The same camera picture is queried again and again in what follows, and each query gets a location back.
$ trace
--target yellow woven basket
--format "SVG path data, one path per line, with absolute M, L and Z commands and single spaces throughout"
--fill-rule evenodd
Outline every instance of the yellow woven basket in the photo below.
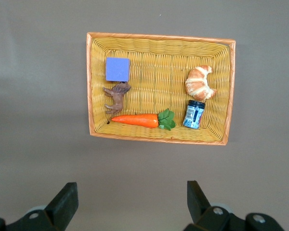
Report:
M 222 38 L 196 38 L 139 34 L 87 34 L 87 84 L 89 128 L 93 136 L 169 143 L 226 145 L 228 141 L 235 80 L 236 42 Z M 103 87 L 116 83 L 105 79 L 107 57 L 130 59 L 131 90 L 124 96 L 119 115 L 175 113 L 171 131 L 111 122 L 104 104 L 112 99 Z M 185 81 L 191 69 L 210 65 L 208 84 L 217 89 L 206 101 L 199 129 L 183 126 L 188 100 Z

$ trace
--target purple box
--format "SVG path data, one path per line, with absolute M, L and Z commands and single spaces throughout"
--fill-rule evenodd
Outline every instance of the purple box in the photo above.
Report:
M 106 58 L 106 80 L 128 82 L 130 79 L 130 60 L 125 58 Z

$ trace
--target small jar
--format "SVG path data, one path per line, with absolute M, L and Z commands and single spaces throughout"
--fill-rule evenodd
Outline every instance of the small jar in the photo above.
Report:
M 205 103 L 189 100 L 183 125 L 188 128 L 198 129 L 205 106 Z

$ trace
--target toy carrot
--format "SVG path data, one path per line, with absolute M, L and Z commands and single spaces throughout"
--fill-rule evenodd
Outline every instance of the toy carrot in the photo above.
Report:
M 140 114 L 140 115 L 120 115 L 113 117 L 111 120 L 118 123 L 139 125 L 147 128 L 161 128 L 171 130 L 175 127 L 173 121 L 174 112 L 166 109 L 165 111 L 156 114 Z

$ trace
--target croissant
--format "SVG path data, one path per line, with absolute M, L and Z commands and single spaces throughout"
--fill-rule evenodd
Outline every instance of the croissant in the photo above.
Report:
M 187 94 L 193 96 L 197 101 L 210 99 L 217 92 L 208 86 L 207 75 L 212 73 L 212 68 L 207 65 L 197 66 L 190 71 L 185 82 Z

